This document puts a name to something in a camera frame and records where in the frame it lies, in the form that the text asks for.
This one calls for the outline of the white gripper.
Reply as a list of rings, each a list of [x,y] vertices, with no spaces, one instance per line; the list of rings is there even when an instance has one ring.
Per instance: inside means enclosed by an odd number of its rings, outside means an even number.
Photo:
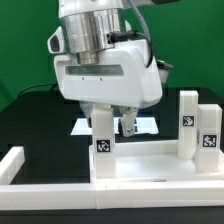
[[[162,97],[156,61],[146,67],[148,57],[145,40],[116,43],[99,53],[98,65],[79,65],[71,55],[58,55],[54,67],[60,92],[65,99],[81,101],[89,128],[93,103],[125,106],[120,107],[121,130],[130,137],[135,133],[137,108],[155,105]]]

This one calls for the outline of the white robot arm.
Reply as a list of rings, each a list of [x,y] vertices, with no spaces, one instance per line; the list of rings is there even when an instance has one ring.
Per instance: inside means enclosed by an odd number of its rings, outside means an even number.
[[[158,60],[147,27],[131,29],[123,13],[177,0],[59,0],[60,26],[48,39],[59,89],[86,117],[97,104],[118,106],[119,132],[134,134],[142,108],[162,97],[172,65]]]

